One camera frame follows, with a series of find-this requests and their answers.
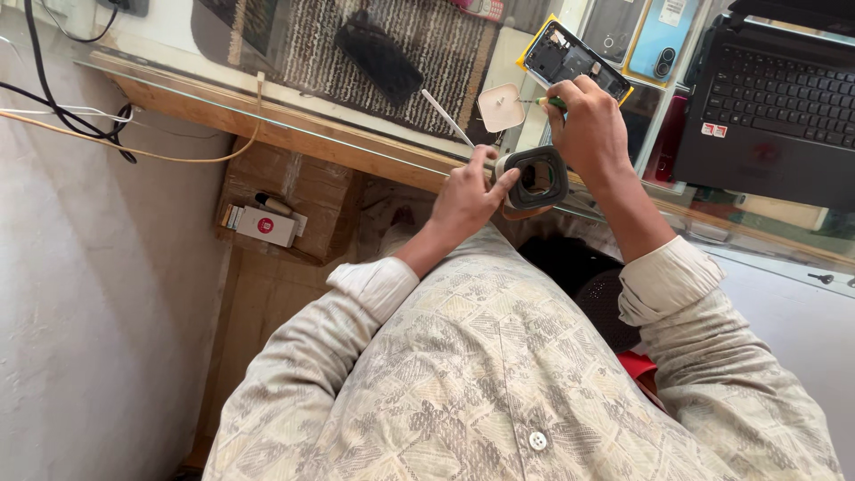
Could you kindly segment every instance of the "white wall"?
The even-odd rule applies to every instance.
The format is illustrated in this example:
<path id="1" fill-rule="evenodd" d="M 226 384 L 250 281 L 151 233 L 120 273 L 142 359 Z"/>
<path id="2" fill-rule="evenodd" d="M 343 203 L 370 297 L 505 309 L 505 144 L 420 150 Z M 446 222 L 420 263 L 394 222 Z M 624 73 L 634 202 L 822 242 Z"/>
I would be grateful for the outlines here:
<path id="1" fill-rule="evenodd" d="M 21 56 L 23 65 L 0 42 L 0 80 L 40 95 L 31 53 Z M 124 104 L 102 74 L 47 61 L 61 104 Z M 37 108 L 7 91 L 0 105 Z M 230 142 L 158 114 L 137 118 L 167 132 L 131 125 L 126 145 L 220 157 Z M 158 480 L 187 454 L 227 250 L 210 227 L 222 172 L 146 157 L 131 165 L 102 145 L 0 119 L 4 480 Z"/>
<path id="2" fill-rule="evenodd" d="M 846 478 L 855 478 L 855 299 L 715 257 L 722 289 L 828 419 Z"/>

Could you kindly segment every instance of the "patterned shirt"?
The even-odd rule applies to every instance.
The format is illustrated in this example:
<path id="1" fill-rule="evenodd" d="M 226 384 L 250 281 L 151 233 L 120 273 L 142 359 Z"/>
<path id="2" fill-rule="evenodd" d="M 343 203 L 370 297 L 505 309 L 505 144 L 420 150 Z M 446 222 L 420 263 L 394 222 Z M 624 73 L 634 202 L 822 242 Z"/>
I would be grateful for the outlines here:
<path id="1" fill-rule="evenodd" d="M 667 413 L 492 226 L 419 282 L 340 266 L 222 411 L 204 478 L 843 479 L 822 410 L 682 238 L 628 264 Z"/>

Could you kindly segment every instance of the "white shirt cuff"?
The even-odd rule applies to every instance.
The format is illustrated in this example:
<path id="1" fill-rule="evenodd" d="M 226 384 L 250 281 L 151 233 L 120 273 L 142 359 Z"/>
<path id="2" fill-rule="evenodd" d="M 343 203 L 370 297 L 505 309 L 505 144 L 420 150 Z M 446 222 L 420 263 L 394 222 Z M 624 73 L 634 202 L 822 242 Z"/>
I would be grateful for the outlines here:
<path id="1" fill-rule="evenodd" d="M 329 275 L 327 285 L 384 323 L 419 285 L 419 278 L 403 260 L 388 257 L 371 264 L 342 264 Z"/>
<path id="2" fill-rule="evenodd" d="M 706 252 L 676 237 L 623 268 L 621 320 L 656 322 L 703 299 L 726 275 Z"/>

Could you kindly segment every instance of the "blue phone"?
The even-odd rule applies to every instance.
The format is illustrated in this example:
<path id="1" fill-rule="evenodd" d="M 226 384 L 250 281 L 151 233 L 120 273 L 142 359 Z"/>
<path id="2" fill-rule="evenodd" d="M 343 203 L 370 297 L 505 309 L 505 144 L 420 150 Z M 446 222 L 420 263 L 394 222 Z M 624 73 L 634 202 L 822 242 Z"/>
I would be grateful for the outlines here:
<path id="1" fill-rule="evenodd" d="M 629 59 L 629 70 L 666 81 L 680 55 L 698 3 L 699 0 L 653 0 Z"/>

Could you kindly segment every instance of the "power outlet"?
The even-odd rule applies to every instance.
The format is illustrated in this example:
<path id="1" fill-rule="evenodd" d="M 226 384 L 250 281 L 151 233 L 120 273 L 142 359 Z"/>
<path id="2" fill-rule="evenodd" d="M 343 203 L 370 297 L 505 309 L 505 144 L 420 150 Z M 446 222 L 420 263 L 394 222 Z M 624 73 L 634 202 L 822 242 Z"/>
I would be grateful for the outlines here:
<path id="1" fill-rule="evenodd" d="M 98 0 L 98 5 L 107 9 L 113 8 L 110 0 Z M 149 14 L 149 0 L 119 0 L 119 11 L 137 17 L 145 17 Z"/>

